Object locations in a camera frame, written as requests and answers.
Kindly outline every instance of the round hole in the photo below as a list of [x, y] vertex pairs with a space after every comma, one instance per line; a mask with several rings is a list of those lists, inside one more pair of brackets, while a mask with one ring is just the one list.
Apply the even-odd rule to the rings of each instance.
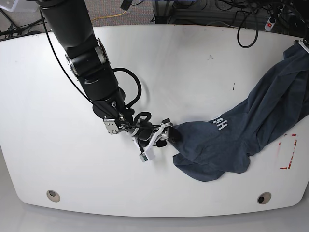
[[48, 190], [46, 195], [47, 195], [47, 198], [50, 199], [52, 202], [59, 202], [60, 201], [59, 194], [56, 193], [53, 190]]
[[264, 192], [257, 198], [259, 204], [267, 204], [271, 199], [271, 194], [269, 192]]
[[263, 203], [263, 201], [264, 201], [264, 197], [259, 197], [259, 203]]

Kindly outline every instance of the table surface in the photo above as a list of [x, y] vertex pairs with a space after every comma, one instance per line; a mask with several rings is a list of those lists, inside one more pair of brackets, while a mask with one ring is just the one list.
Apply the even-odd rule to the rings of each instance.
[[[247, 98], [262, 75], [282, 59], [294, 37], [260, 33], [250, 49], [237, 45], [235, 29], [201, 26], [119, 26], [95, 28], [113, 68], [141, 80], [136, 112], [153, 123], [210, 120]], [[254, 31], [242, 30], [249, 44]], [[69, 71], [64, 50], [51, 34]], [[172, 146], [154, 148], [142, 163], [124, 133], [111, 136], [91, 105], [59, 68], [44, 34], [0, 43], [0, 143], [18, 197], [25, 203], [77, 212], [133, 217], [198, 217], [238, 214], [297, 204], [309, 179], [308, 118], [251, 157], [243, 174], [196, 181], [172, 162]], [[134, 98], [134, 81], [116, 74]], [[297, 148], [290, 169], [292, 147]], [[61, 201], [46, 197], [48, 190]], [[259, 205], [257, 198], [272, 199]]]

